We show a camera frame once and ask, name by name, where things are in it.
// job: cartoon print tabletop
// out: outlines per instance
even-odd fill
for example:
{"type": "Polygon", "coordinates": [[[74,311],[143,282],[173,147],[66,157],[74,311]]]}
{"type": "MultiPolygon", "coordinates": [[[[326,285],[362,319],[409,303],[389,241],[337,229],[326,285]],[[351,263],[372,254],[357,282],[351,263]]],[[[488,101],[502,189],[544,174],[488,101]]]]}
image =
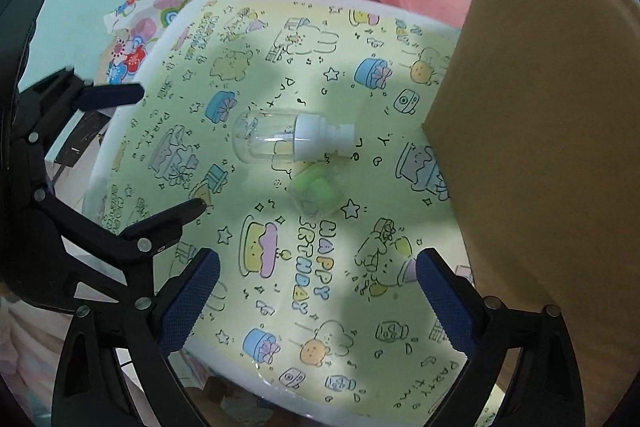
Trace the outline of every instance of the cartoon print tabletop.
{"type": "Polygon", "coordinates": [[[470,277],[420,128],[454,45],[410,17],[302,1],[199,2],[129,113],[103,226],[118,233],[202,198],[207,212],[155,261],[159,287],[199,248],[220,255],[220,282],[191,335],[287,393],[423,425],[465,363],[415,282],[427,247],[470,277]],[[307,219],[296,210],[287,187],[305,166],[240,162],[231,131],[246,110],[355,125],[353,155],[325,159],[345,187],[335,212],[307,219]]]}

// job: white bottle cap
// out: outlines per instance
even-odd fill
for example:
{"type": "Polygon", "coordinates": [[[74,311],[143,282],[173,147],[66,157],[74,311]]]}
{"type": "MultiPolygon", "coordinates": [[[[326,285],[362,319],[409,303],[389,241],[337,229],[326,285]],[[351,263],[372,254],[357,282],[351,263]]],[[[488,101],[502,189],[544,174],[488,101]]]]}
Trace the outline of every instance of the white bottle cap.
{"type": "Polygon", "coordinates": [[[324,154],[338,152],[339,156],[350,156],[355,149],[353,125],[334,127],[327,125],[318,114],[300,114],[294,129],[293,154],[299,162],[315,162],[324,159],[324,154]]]}

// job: brown cardboard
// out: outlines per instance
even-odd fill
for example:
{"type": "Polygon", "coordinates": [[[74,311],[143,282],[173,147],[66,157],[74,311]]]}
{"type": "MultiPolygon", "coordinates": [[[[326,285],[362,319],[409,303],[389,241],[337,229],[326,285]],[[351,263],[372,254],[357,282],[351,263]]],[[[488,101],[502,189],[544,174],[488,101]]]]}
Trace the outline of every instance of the brown cardboard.
{"type": "Polygon", "coordinates": [[[638,6],[473,0],[424,131],[479,292],[562,308],[601,425],[640,368],[638,6]]]}

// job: transparent bottle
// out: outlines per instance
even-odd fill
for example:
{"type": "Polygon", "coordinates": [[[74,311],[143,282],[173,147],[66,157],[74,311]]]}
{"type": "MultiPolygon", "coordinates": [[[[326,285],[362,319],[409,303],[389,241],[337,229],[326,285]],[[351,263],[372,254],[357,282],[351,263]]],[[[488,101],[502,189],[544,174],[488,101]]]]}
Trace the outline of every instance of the transparent bottle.
{"type": "Polygon", "coordinates": [[[236,120],[232,144],[245,163],[314,162],[335,152],[350,156],[355,133],[353,125],[334,127],[318,114],[249,110],[236,120]]]}

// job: green object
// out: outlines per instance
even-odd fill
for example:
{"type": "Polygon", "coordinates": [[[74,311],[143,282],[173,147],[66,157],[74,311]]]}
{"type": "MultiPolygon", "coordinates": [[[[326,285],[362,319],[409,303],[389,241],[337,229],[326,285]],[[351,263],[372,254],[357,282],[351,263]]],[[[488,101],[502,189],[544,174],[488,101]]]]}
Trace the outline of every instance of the green object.
{"type": "Polygon", "coordinates": [[[320,219],[331,214],[342,200],[342,183],[336,169],[315,163],[296,175],[287,191],[303,216],[320,219]]]}

